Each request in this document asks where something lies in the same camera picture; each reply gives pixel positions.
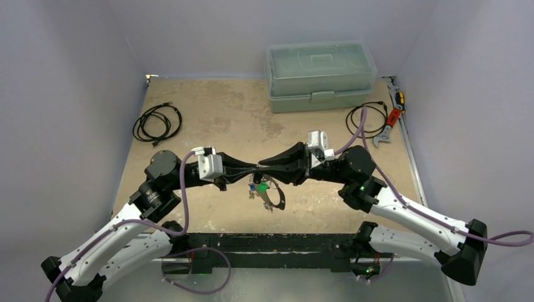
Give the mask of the key with green tag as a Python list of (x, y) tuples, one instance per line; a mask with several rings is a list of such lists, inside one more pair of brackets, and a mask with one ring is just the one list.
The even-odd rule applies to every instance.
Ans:
[(266, 182), (261, 182), (258, 184), (256, 190), (258, 193), (265, 193), (269, 188), (270, 186)]

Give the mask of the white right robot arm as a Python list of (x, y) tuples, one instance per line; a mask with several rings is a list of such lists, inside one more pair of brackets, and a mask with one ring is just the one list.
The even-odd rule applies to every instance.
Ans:
[(405, 228), (389, 230), (363, 222), (348, 245), (362, 256), (400, 254), (436, 264), (449, 278), (464, 285), (477, 283), (487, 250), (487, 226), (479, 220), (456, 220), (405, 198), (378, 169), (362, 146), (333, 150), (326, 142), (299, 142), (258, 164), (215, 155), (215, 169), (228, 183), (251, 175), (268, 176), (284, 184), (308, 179), (338, 183), (343, 202), (351, 209), (381, 216)]

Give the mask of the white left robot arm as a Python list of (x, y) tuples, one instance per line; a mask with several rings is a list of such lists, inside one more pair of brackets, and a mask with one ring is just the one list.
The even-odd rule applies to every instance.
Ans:
[(143, 263), (181, 257), (191, 222), (187, 188), (214, 184), (225, 191), (256, 169), (213, 147), (194, 148), (183, 159), (170, 150), (156, 153), (145, 181), (105, 226), (72, 252), (42, 262), (51, 282), (45, 300), (56, 294), (61, 301), (97, 301), (105, 287)]

